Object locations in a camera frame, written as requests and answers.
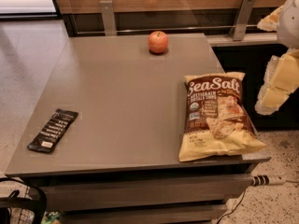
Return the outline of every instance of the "gray floor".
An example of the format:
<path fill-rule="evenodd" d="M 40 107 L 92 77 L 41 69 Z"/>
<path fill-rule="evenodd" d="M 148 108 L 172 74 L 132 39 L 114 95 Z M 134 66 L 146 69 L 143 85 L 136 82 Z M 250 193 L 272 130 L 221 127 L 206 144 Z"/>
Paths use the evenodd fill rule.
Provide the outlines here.
<path fill-rule="evenodd" d="M 67 39 L 61 21 L 0 22 L 0 176 Z M 272 160 L 260 164 L 253 175 L 299 180 L 299 131 L 259 133 L 259 138 L 268 145 Z M 0 196 L 14 188 L 2 185 Z M 229 208 L 237 202 L 229 201 Z M 249 187 L 242 204 L 221 223 L 297 224 L 299 184 Z"/>

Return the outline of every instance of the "brown label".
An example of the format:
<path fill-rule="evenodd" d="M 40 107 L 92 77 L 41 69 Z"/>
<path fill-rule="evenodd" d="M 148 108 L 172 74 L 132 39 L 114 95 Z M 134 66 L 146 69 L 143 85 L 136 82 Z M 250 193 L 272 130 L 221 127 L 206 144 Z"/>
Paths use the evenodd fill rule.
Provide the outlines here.
<path fill-rule="evenodd" d="M 185 133 L 210 130 L 222 139 L 243 129 L 252 131 L 242 108 L 242 81 L 213 75 L 188 83 Z"/>

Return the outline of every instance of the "table top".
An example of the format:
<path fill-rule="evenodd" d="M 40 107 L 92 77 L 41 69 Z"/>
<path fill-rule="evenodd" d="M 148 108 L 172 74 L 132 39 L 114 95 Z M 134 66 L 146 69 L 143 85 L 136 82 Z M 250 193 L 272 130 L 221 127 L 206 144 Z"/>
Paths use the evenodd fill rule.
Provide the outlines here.
<path fill-rule="evenodd" d="M 146 35 L 70 38 L 20 143 L 8 176 L 63 175 L 202 165 L 180 163 L 184 76 L 223 72 L 201 34 L 169 35 L 154 55 Z M 78 117 L 52 154 L 27 145 L 57 108 Z M 239 156 L 223 161 L 246 161 Z"/>

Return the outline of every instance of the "black chair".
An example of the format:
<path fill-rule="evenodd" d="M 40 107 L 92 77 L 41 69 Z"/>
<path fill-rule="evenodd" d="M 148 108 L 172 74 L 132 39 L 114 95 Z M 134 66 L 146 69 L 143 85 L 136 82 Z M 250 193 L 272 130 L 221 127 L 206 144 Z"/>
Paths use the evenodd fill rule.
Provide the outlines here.
<path fill-rule="evenodd" d="M 8 211 L 9 208 L 20 208 L 23 210 L 32 211 L 35 215 L 32 224 L 40 224 L 47 207 L 47 197 L 45 193 L 38 187 L 26 185 L 19 180 L 7 177 L 0 178 L 0 183 L 7 181 L 17 182 L 29 187 L 30 189 L 35 189 L 37 191 L 38 198 L 29 199 L 18 197 L 19 192 L 17 190 L 14 190 L 8 197 L 0 198 L 0 223 L 10 223 L 10 213 Z"/>

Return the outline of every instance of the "metal bracket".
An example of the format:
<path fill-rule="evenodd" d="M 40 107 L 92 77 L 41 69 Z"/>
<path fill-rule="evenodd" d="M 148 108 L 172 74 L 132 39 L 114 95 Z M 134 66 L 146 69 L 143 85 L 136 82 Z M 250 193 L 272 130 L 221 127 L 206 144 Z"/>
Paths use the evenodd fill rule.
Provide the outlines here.
<path fill-rule="evenodd" d="M 243 0 L 238 14 L 235 18 L 235 24 L 232 27 L 229 36 L 234 41 L 241 41 L 244 39 L 249 17 L 253 9 L 255 0 Z"/>
<path fill-rule="evenodd" d="M 100 1 L 100 5 L 105 35 L 117 35 L 112 1 Z"/>

